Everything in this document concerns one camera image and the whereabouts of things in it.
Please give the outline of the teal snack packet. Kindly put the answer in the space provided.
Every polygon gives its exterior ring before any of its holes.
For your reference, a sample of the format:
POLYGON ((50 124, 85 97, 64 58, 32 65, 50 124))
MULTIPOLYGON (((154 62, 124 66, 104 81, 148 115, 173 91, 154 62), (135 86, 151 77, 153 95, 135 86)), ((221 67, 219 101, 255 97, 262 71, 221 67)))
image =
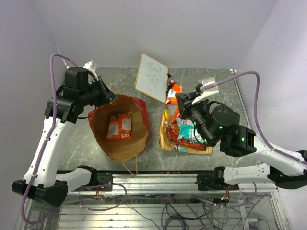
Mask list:
POLYGON ((196 140, 196 131, 193 122, 190 119, 176 119, 177 125, 179 127, 179 136, 178 140, 184 139, 190 143, 198 143, 196 140))

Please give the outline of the orange small snack packet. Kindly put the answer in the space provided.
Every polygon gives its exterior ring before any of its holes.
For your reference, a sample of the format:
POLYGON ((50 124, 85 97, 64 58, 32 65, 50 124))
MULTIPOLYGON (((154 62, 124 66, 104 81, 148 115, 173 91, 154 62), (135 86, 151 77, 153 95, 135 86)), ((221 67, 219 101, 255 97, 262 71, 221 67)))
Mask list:
POLYGON ((176 99, 177 93, 182 93, 182 86, 175 84, 167 92, 166 104, 178 104, 178 101, 176 99))

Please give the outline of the red Doritos bag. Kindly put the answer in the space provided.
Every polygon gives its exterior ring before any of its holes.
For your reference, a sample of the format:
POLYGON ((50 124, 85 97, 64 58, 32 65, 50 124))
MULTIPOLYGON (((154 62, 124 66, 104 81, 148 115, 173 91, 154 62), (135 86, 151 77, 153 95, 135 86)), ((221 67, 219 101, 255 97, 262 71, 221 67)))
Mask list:
POLYGON ((205 145, 199 144, 196 141, 189 139, 178 139, 179 126, 177 122, 170 122, 166 124, 162 122, 160 128, 161 147, 165 150, 185 151, 192 154, 210 154, 211 149, 206 148, 205 145))

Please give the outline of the red paper bag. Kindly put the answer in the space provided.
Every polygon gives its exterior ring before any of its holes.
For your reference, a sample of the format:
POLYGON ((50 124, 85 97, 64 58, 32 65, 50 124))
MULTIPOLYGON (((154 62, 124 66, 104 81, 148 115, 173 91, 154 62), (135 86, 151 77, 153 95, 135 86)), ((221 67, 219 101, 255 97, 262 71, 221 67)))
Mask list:
POLYGON ((119 94, 111 103, 88 113, 88 121, 96 142, 111 159, 121 162, 134 159, 144 151, 150 133, 149 117, 144 100, 119 94))

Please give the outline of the orange chips bag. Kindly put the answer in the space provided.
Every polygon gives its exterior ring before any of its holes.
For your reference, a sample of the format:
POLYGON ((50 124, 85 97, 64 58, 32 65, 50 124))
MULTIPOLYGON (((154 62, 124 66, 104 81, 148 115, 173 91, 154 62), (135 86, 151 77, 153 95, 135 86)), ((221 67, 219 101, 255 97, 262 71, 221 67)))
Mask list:
POLYGON ((132 112, 113 114, 108 125, 106 140, 131 140, 132 112))

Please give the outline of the gold crispy snack bag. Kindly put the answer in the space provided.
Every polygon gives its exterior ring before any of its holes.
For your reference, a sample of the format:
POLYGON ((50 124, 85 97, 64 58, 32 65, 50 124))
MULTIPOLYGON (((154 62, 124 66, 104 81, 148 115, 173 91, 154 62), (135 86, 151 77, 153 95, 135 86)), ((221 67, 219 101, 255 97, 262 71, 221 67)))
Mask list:
POLYGON ((194 155, 210 155, 213 152, 212 147, 206 147, 205 150, 199 150, 199 149, 186 147, 184 145, 179 145, 177 143, 169 141, 167 138, 167 134, 166 134, 166 123, 165 123, 164 113, 162 113, 162 116, 161 116, 159 136, 160 136, 160 146, 161 146, 161 149, 163 150, 184 152, 184 153, 194 154, 194 155))

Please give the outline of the red KitKat packet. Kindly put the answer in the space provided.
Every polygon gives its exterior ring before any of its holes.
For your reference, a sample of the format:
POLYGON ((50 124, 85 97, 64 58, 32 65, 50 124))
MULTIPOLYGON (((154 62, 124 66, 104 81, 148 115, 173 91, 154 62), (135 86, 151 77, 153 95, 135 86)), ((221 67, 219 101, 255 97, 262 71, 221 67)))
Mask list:
POLYGON ((168 124, 170 122, 174 122, 179 115, 179 106, 178 104, 166 104, 165 105, 165 123, 168 124))

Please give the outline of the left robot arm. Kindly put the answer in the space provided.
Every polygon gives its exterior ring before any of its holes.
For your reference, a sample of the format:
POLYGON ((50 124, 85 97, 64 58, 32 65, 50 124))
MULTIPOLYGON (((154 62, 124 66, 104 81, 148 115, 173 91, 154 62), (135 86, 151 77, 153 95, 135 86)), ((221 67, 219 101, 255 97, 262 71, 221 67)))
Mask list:
POLYGON ((65 82, 47 102, 42 136, 33 161, 23 179, 12 184, 12 191, 29 199, 59 207, 67 194, 84 187, 97 187, 97 170, 78 166, 66 174, 57 174, 59 156, 72 127, 86 106, 96 108, 117 99, 90 67, 69 67, 65 82))

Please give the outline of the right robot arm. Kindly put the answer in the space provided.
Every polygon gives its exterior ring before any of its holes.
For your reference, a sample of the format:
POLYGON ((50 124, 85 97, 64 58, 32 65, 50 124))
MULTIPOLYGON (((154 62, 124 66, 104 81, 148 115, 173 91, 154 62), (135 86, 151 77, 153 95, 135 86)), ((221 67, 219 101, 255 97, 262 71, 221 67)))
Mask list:
POLYGON ((305 151, 286 151, 280 156, 269 147, 255 131, 239 123, 239 113, 217 101, 208 99, 194 103, 195 93, 177 93, 179 112, 189 118, 203 139, 204 145, 220 145, 220 152, 231 157, 249 156, 261 162, 259 165, 231 168, 216 167, 211 186, 218 190, 240 183, 274 183, 283 189, 298 189, 307 185, 307 161, 305 151))

